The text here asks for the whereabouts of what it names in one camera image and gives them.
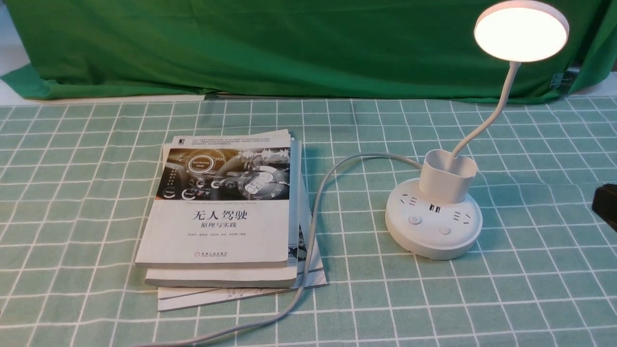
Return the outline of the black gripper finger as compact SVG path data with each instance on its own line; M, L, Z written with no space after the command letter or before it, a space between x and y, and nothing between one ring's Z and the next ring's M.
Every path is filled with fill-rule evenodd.
M592 211L617 231L617 185L604 184L593 194Z

